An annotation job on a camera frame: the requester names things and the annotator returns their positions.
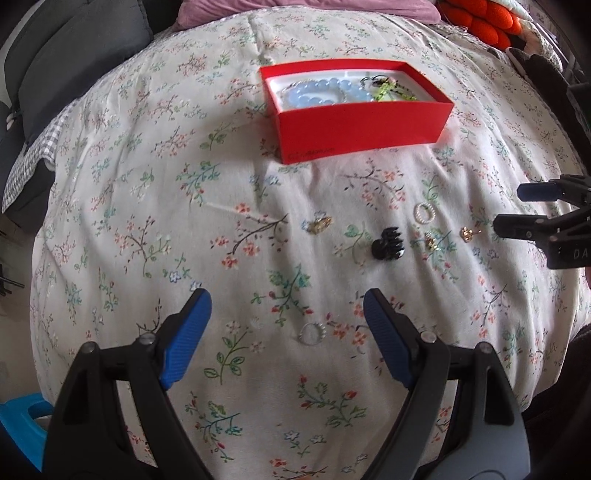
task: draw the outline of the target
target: gray sofa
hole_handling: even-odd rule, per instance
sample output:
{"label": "gray sofa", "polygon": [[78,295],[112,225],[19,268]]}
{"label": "gray sofa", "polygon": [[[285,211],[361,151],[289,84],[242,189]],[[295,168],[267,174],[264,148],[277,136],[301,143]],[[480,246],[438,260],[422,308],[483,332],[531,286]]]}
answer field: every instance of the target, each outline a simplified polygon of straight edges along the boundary
{"label": "gray sofa", "polygon": [[[46,0],[19,32],[4,64],[12,107],[0,102],[0,193],[23,145],[105,73],[145,48],[171,26],[181,0]],[[36,233],[54,181],[43,162],[7,209],[22,230]]]}

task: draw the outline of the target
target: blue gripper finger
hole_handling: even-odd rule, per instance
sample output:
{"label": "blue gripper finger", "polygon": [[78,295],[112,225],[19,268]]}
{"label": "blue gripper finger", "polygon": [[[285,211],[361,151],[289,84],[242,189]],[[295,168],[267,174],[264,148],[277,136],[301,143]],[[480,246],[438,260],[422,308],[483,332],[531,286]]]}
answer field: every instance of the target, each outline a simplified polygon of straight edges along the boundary
{"label": "blue gripper finger", "polygon": [[410,370],[410,352],[371,291],[363,297],[363,312],[390,375],[404,387],[411,388],[415,379]]}
{"label": "blue gripper finger", "polygon": [[165,390],[182,379],[212,315],[211,295],[207,290],[195,293],[198,292],[201,295],[164,351],[164,368],[160,374],[160,384]]}
{"label": "blue gripper finger", "polygon": [[517,196],[522,202],[555,202],[562,197],[562,188],[552,182],[522,183],[517,187]]}

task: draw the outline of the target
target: floral bedspread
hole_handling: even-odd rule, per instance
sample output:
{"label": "floral bedspread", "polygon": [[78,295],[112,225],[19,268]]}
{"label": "floral bedspread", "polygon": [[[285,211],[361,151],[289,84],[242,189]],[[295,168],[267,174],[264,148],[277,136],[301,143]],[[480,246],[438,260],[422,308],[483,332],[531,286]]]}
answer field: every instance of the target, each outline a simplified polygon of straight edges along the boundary
{"label": "floral bedspread", "polygon": [[[363,317],[372,287],[447,343],[490,341],[522,407],[550,386],[587,322],[589,291],[579,271],[547,270],[534,245],[499,239],[491,222],[568,211],[523,204],[515,189],[580,167],[518,74],[453,41],[398,17],[279,8],[165,36],[101,79],[64,128],[35,242],[31,330],[46,398],[84,341],[131,342],[200,286],[213,316],[169,393],[220,480],[363,475],[405,397]],[[455,101],[440,141],[281,164],[258,68],[328,57],[422,71]],[[425,201],[437,212],[426,226],[413,216]],[[388,226],[406,252],[376,261],[371,242]],[[482,233],[465,243],[463,226]],[[327,327],[316,346],[298,341],[307,322]],[[130,438],[150,461],[121,390]],[[425,459],[452,402],[450,387]]]}

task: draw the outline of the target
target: earring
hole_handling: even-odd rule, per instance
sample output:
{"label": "earring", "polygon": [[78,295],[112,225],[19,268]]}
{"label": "earring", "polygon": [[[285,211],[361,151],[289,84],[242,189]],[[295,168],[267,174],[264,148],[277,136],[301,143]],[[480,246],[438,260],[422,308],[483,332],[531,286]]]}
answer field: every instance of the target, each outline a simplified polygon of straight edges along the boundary
{"label": "earring", "polygon": [[482,230],[478,230],[477,232],[475,232],[471,228],[465,226],[463,226],[460,230],[460,236],[462,237],[462,240],[464,240],[467,244],[472,241],[474,235],[478,235],[479,233],[482,233]]}

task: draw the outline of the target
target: open gift box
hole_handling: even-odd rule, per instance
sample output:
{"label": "open gift box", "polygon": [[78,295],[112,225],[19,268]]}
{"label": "open gift box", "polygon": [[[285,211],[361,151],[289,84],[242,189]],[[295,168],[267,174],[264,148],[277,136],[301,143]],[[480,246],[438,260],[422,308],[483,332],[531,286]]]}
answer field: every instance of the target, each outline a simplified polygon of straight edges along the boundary
{"label": "open gift box", "polygon": [[[416,100],[353,101],[295,108],[290,89],[305,82],[364,78],[396,80]],[[392,60],[307,60],[261,67],[283,163],[297,163],[376,148],[437,142],[453,102],[408,63]]]}

